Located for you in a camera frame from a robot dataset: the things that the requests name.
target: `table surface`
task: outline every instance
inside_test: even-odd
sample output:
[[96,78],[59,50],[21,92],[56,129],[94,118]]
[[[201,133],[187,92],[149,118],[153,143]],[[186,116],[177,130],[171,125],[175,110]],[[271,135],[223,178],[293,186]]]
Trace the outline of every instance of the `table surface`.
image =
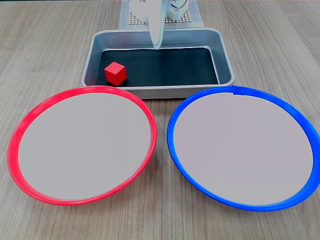
[[[271,93],[301,111],[320,133],[320,1],[199,1],[218,29],[235,84]],[[143,173],[112,197],[55,206],[34,200],[7,167],[10,137],[37,104],[79,87],[92,36],[118,28],[121,1],[0,2],[0,239],[317,240],[320,188],[277,212],[221,204],[175,167],[166,141],[182,100],[146,100],[158,141]]]

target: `plate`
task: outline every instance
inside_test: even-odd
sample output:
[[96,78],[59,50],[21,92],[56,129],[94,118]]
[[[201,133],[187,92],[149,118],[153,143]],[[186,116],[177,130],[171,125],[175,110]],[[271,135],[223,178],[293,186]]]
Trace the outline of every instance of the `plate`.
[[31,197],[79,205],[111,196],[147,166],[157,126],[146,104],[127,91],[87,86],[35,107],[8,147],[8,167]]
[[250,211],[292,207],[320,183],[320,140],[294,107],[241,86],[187,98],[173,113],[168,147],[200,191]]

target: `blue plate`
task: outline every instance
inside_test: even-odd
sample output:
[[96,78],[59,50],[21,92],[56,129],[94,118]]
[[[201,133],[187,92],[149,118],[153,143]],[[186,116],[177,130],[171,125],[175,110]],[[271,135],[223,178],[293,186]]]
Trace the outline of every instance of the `blue plate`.
[[[179,158],[177,156],[175,145],[174,145],[174,129],[176,122],[180,116],[180,114],[184,111],[184,109],[190,105],[192,102],[208,95],[217,94],[217,93],[233,93],[234,95],[246,95],[246,96],[252,96],[261,98],[264,100],[267,100],[269,102],[272,102],[282,109],[284,109],[287,113],[289,113],[302,127],[304,130],[311,146],[312,154],[313,154],[313,166],[312,171],[310,174],[310,177],[304,187],[297,192],[292,197],[273,204],[267,204],[267,205],[248,205],[248,204],[242,204],[237,203],[233,201],[229,201],[227,199],[224,199],[207,189],[205,189],[203,186],[198,184],[184,169],[183,165],[179,161]],[[249,211],[258,211],[258,212],[266,212],[266,211],[277,211],[282,210],[286,208],[290,208],[294,205],[299,204],[300,202],[304,201],[306,198],[308,198],[319,186],[320,183],[320,138],[317,134],[317,131],[312,126],[312,124],[293,106],[288,104],[287,102],[279,99],[276,96],[273,96],[271,94],[268,94],[263,91],[259,91],[256,89],[248,88],[248,87],[242,87],[242,86],[223,86],[223,87],[215,87],[211,89],[207,89],[201,92],[198,92],[189,98],[187,98],[185,101],[183,101],[178,108],[174,111],[173,115],[171,116],[170,122],[168,124],[167,129],[167,143],[169,147],[169,151],[171,153],[172,159],[177,166],[177,168],[180,170],[180,172],[190,181],[197,189],[199,189],[204,194],[208,195],[209,197],[224,203],[226,205],[243,209],[243,210],[249,210]]]

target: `metal tray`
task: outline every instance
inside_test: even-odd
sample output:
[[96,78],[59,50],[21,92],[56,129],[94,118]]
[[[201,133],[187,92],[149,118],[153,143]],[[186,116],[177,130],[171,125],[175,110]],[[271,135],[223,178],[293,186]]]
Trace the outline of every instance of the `metal tray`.
[[[141,99],[187,98],[201,90],[231,85],[235,78],[230,66],[222,36],[213,28],[165,29],[161,49],[204,48],[209,50],[216,82],[195,84],[119,86]],[[153,45],[148,30],[105,30],[96,33],[91,41],[85,63],[82,86],[101,85],[98,83],[103,52],[119,50],[152,50]]]

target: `red rim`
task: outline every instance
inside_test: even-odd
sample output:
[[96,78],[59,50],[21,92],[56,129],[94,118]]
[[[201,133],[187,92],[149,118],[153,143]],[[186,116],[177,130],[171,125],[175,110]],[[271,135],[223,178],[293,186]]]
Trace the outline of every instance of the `red rim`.
[[[80,199],[80,200],[60,200],[57,198],[44,195],[38,192],[37,190],[35,190],[31,185],[29,185],[29,183],[25,180],[25,178],[22,175],[22,172],[19,167],[19,156],[18,156],[21,139],[25,131],[29,127],[29,125],[45,110],[47,110],[48,108],[52,107],[53,105],[65,99],[68,99],[77,95],[89,94],[89,93],[114,94],[114,95],[118,95],[126,99],[129,99],[135,104],[137,104],[145,113],[150,124],[151,140],[150,140],[150,146],[149,146],[148,152],[144,158],[144,161],[140,165],[139,169],[135,172],[133,176],[131,176],[125,182],[123,182],[119,186],[115,187],[114,189],[106,193],[103,193],[98,196],[86,198],[86,199]],[[74,89],[70,89],[70,90],[58,93],[57,95],[54,95],[49,99],[45,100],[44,102],[40,103],[32,111],[30,111],[24,117],[24,119],[19,123],[19,125],[16,127],[11,137],[9,147],[8,147],[8,153],[7,153],[7,163],[8,163],[8,168],[13,180],[22,189],[22,191],[24,191],[29,196],[48,204],[64,205],[64,206],[80,205],[80,204],[92,203],[92,202],[101,200],[103,198],[109,197],[115,194],[116,192],[122,190],[128,184],[130,184],[147,166],[148,162],[150,161],[155,151],[156,142],[157,142],[157,125],[156,125],[155,117],[152,114],[151,110],[148,108],[148,106],[140,98],[138,98],[137,96],[133,95],[128,91],[121,90],[115,87],[85,86],[85,87],[78,87],[78,88],[74,88]]]

